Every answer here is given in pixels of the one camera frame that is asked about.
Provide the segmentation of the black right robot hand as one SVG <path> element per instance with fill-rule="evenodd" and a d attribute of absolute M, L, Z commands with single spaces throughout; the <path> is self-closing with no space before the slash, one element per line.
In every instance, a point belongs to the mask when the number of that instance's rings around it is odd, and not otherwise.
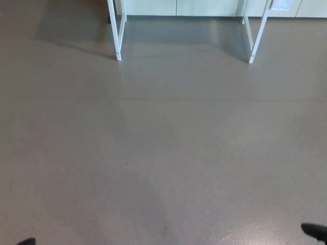
<path fill-rule="evenodd" d="M 324 242 L 324 244 L 326 244 L 326 234 L 327 234 L 326 226 L 313 224 L 313 223 L 302 223 L 301 229 L 306 235 L 313 237 L 317 241 L 321 241 Z"/>

